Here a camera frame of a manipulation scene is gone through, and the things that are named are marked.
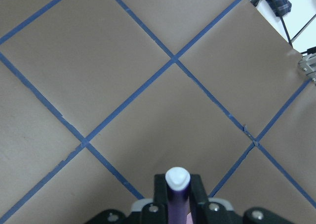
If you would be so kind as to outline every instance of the purple marker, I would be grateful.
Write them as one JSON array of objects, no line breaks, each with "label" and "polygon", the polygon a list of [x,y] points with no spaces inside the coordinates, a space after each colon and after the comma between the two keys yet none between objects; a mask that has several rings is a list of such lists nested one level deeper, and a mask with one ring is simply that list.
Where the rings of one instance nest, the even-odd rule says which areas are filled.
[{"label": "purple marker", "polygon": [[190,173],[182,167],[167,171],[168,224],[186,224],[189,211]]}]

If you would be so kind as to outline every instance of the marker cap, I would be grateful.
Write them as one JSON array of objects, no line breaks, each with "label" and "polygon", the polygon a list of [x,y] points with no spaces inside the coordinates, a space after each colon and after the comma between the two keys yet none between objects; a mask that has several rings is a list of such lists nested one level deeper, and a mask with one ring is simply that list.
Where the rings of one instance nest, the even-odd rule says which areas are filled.
[{"label": "marker cap", "polygon": [[182,191],[190,183],[190,173],[182,167],[173,167],[166,172],[165,179],[174,191]]}]

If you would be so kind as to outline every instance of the blue painter's tape line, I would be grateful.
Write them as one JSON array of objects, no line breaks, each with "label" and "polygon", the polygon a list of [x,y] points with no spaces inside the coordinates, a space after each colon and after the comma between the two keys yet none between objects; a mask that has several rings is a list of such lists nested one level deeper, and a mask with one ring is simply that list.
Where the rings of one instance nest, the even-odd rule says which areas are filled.
[{"label": "blue painter's tape line", "polygon": [[155,74],[153,74],[140,88],[138,88],[129,98],[127,98],[118,108],[116,108],[102,123],[100,123],[87,137],[91,141],[110,121],[112,121],[123,109],[125,109],[134,99],[136,99],[147,87],[149,87],[162,73],[164,73],[174,60],[169,60]]},{"label": "blue painter's tape line", "polygon": [[79,131],[63,118],[63,115],[39,92],[35,86],[0,52],[0,61],[42,102],[42,104],[80,141],[84,137]]},{"label": "blue painter's tape line", "polygon": [[295,91],[295,93],[288,99],[288,101],[280,108],[276,115],[271,119],[271,121],[266,125],[262,132],[256,137],[257,141],[260,141],[264,135],[270,130],[270,128],[276,123],[280,116],[286,111],[286,109],[291,105],[291,103],[297,98],[297,96],[306,88],[311,80],[303,82],[303,84]]},{"label": "blue painter's tape line", "polygon": [[90,143],[87,145],[87,149],[112,173],[112,175],[114,175],[137,199],[142,199],[144,198],[144,196],[137,191],[137,189],[135,189],[135,187],[127,181],[127,179],[124,178],[124,176],[122,176],[120,174],[120,172],[118,172],[117,169],[114,168],[114,166],[111,165],[111,163],[105,159],[104,156],[102,156],[102,154],[95,149],[94,146],[92,146]]},{"label": "blue painter's tape line", "polygon": [[126,12],[132,17],[135,22],[158,44],[158,46],[169,56],[173,57],[172,52],[158,39],[158,37],[141,21],[135,13],[122,1],[115,0]]},{"label": "blue painter's tape line", "polygon": [[223,112],[224,114],[239,128],[244,132],[243,125],[238,122],[238,120],[208,91],[208,89],[182,64],[181,61],[176,62],[181,70],[188,75],[201,89],[202,91],[209,97]]},{"label": "blue painter's tape line", "polygon": [[14,36],[16,33],[21,31],[24,27],[31,24],[34,20],[39,18],[41,15],[43,15],[45,12],[47,12],[49,9],[51,9],[53,6],[55,6],[57,3],[59,3],[61,0],[52,0],[50,3],[42,7],[40,10],[35,12],[33,15],[31,15],[29,18],[27,18],[25,21],[23,21],[21,24],[13,28],[11,31],[6,33],[4,36],[0,38],[0,45],[3,44],[5,41],[10,39],[12,36]]},{"label": "blue painter's tape line", "polygon": [[243,132],[247,135],[247,137],[254,141],[255,138],[253,137],[253,135],[248,131],[247,125],[243,126]]},{"label": "blue painter's tape line", "polygon": [[237,168],[241,165],[242,161],[246,159],[249,152],[255,147],[252,143],[248,146],[245,152],[239,157],[239,159],[235,162],[235,164],[229,169],[229,171],[225,174],[225,176],[219,181],[216,187],[211,191],[209,197],[214,197],[216,193],[224,186],[227,180],[232,176],[232,174],[237,170]]},{"label": "blue painter's tape line", "polygon": [[214,20],[212,20],[203,30],[201,30],[190,42],[188,42],[177,54],[180,58],[188,49],[195,44],[203,35],[205,35],[214,25],[216,25],[228,12],[230,12],[242,0],[235,0],[225,10],[222,11]]},{"label": "blue painter's tape line", "polygon": [[316,208],[316,201],[292,178],[292,176],[276,161],[276,159],[260,145],[259,150],[274,164],[274,166],[287,178],[288,181]]},{"label": "blue painter's tape line", "polygon": [[16,211],[18,211],[30,198],[33,197],[47,182],[49,182],[65,165],[67,165],[79,152],[83,150],[84,146],[79,145],[66,160],[60,162],[51,172],[41,179],[29,192],[27,192],[12,208],[9,209],[1,218],[0,224],[7,221]]}]

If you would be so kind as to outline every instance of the metal bracket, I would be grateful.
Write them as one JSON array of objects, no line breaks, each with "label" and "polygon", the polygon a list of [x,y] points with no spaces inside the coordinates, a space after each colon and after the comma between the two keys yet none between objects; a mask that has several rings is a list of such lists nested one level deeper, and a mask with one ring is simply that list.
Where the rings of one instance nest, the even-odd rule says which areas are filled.
[{"label": "metal bracket", "polygon": [[215,203],[222,204],[225,207],[226,211],[234,211],[234,208],[233,208],[232,204],[226,199],[222,199],[222,198],[208,198],[208,201],[210,203],[215,202]]},{"label": "metal bracket", "polygon": [[304,56],[298,64],[306,76],[316,84],[316,53]]},{"label": "metal bracket", "polygon": [[141,212],[145,205],[152,202],[153,202],[152,198],[143,198],[143,199],[137,200],[136,202],[133,203],[131,212]]}]

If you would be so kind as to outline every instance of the floor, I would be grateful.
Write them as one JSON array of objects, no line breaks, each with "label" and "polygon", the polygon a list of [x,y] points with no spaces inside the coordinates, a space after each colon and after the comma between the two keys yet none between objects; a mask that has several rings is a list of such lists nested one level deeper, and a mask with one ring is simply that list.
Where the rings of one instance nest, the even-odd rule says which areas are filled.
[{"label": "floor", "polygon": [[0,6],[0,224],[128,215],[174,166],[240,215],[314,223],[316,90],[297,63],[315,22],[293,49],[247,0]]}]

